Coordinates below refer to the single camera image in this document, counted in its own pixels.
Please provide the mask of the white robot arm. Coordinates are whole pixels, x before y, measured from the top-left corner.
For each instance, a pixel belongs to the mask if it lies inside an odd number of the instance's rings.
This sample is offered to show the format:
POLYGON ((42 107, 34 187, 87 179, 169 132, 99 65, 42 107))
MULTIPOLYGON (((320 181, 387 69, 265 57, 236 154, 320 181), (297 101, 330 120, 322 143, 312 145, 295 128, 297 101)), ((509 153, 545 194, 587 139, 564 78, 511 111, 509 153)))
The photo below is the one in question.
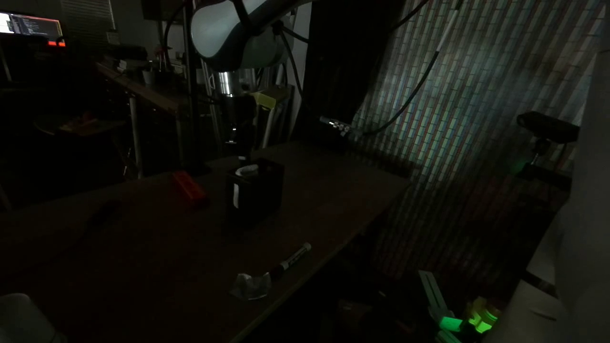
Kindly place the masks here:
POLYGON ((228 141, 240 162, 251 156, 255 97, 238 84, 246 69, 265 69, 282 55, 278 27, 309 0, 217 0, 188 23, 190 42, 211 69, 228 116, 228 141))

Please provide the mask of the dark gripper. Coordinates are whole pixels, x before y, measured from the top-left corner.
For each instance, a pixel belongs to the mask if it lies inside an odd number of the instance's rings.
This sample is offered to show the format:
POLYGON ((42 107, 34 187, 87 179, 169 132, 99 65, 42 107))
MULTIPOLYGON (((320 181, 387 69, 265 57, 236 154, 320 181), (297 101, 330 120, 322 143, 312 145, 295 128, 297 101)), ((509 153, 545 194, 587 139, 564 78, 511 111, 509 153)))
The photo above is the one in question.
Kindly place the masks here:
POLYGON ((221 111, 227 118, 227 145, 240 160, 248 160, 253 143, 255 99, 249 93, 223 97, 221 111))

